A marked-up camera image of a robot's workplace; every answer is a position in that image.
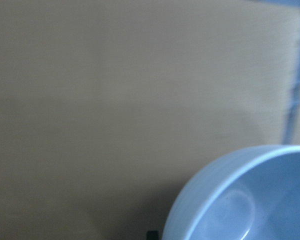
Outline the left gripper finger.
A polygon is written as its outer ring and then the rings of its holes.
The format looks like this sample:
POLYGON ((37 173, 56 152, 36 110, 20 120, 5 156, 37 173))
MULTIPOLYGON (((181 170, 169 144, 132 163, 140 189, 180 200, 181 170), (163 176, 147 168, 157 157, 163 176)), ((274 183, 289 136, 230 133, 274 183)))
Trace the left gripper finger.
POLYGON ((159 240, 159 231, 158 230, 147 231, 146 240, 159 240))

